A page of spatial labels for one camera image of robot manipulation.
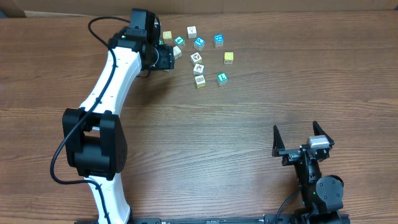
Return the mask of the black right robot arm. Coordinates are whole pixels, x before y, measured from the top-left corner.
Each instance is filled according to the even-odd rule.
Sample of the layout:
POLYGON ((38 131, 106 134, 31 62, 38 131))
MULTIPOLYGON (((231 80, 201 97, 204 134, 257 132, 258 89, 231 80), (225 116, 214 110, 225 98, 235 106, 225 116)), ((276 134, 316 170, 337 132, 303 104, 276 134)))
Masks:
POLYGON ((303 208, 290 216, 290 223, 346 223, 339 210, 343 208, 344 182, 337 175, 322 176, 319 163, 329 158, 335 144, 320 125, 313 122, 314 135, 298 149, 286 149, 277 126, 273 126, 272 156, 281 157, 283 166, 294 166, 298 179, 298 190, 292 193, 280 206, 275 216, 279 223, 280 214, 287 203, 297 194, 302 195, 303 208))

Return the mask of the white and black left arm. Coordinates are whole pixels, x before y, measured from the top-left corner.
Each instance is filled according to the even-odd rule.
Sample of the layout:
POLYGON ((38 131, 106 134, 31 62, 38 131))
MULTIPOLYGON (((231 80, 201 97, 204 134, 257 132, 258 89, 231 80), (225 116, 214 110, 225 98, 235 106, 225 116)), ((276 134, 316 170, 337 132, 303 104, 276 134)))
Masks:
POLYGON ((65 149, 69 166, 81 176, 76 183, 88 184, 93 193, 98 210, 95 223, 133 222, 121 180, 127 141, 119 115, 142 71, 174 69, 173 47, 160 43, 160 32, 158 16, 133 9, 127 26, 104 43, 108 58, 90 95, 79 108, 68 108, 63 114, 64 139, 50 163, 50 175, 66 184, 55 175, 55 162, 65 149))

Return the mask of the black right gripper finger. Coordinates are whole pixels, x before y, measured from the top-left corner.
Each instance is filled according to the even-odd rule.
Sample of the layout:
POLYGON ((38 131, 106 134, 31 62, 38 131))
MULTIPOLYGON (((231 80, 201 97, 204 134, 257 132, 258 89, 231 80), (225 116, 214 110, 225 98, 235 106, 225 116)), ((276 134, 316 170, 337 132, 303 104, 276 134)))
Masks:
POLYGON ((273 126, 273 147, 272 147, 272 156, 279 157, 280 153, 285 151, 285 146, 280 135, 279 129, 276 125, 273 126))
POLYGON ((317 121, 313 121, 312 124, 313 124, 314 135, 316 136, 324 135, 327 138, 330 146, 333 146, 335 144, 334 140, 331 137, 329 137, 329 135, 326 132, 324 132, 321 126, 317 123, 317 121))

